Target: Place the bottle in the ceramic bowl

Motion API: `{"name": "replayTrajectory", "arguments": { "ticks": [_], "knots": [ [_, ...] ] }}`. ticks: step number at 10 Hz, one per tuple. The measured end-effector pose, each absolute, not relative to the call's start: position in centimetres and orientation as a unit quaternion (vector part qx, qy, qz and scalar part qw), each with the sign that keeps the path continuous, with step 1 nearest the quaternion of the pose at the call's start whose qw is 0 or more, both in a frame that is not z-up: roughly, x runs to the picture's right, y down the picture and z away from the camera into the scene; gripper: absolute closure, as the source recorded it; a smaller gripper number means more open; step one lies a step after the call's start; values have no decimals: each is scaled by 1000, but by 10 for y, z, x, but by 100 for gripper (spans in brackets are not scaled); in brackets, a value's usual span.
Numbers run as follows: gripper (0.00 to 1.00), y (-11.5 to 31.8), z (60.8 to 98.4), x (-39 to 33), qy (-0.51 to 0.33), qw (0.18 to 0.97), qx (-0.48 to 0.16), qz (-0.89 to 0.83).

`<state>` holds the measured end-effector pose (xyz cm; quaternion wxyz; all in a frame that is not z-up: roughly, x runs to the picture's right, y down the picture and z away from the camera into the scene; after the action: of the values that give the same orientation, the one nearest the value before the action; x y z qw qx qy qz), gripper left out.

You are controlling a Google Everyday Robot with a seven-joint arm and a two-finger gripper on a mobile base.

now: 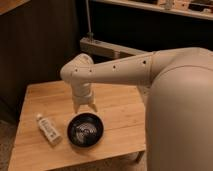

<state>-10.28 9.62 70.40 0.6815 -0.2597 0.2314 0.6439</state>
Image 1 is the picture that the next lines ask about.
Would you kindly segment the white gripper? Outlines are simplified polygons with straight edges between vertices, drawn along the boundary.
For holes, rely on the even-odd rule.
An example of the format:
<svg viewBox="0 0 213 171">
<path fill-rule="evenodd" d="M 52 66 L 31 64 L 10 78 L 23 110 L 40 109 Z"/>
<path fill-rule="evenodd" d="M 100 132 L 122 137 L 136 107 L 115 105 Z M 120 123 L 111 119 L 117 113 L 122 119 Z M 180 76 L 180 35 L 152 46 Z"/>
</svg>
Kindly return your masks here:
<svg viewBox="0 0 213 171">
<path fill-rule="evenodd" d="M 72 88 L 72 99 L 74 104 L 74 112 L 78 113 L 80 105 L 86 105 L 97 112 L 97 106 L 94 102 L 94 93 L 90 83 L 74 84 Z"/>
</svg>

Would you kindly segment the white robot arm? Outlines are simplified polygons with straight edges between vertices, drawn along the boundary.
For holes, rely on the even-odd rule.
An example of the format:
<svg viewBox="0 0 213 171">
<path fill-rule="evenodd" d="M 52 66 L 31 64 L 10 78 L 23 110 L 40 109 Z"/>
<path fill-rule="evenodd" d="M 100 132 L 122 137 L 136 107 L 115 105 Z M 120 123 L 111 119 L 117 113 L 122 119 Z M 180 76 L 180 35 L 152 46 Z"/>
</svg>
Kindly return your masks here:
<svg viewBox="0 0 213 171">
<path fill-rule="evenodd" d="M 94 104 L 93 83 L 147 87 L 147 171 L 213 171 L 213 51 L 177 48 L 98 64 L 81 53 L 60 76 L 75 109 Z"/>
</svg>

